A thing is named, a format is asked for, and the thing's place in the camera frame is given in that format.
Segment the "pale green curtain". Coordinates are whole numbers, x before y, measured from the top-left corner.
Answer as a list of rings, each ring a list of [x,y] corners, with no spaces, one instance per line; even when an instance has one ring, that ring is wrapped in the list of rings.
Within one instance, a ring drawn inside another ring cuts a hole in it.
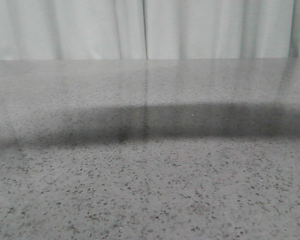
[[[300,0],[0,0],[0,60],[300,57]]]

